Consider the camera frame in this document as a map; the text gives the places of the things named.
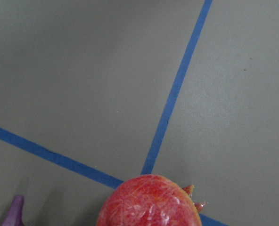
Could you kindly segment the purple eggplant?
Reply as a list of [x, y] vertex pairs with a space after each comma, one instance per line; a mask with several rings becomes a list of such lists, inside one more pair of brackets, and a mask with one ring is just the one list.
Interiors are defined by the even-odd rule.
[[15, 195], [10, 208], [7, 212], [6, 218], [2, 222], [2, 226], [23, 226], [22, 213], [24, 206], [24, 196]]

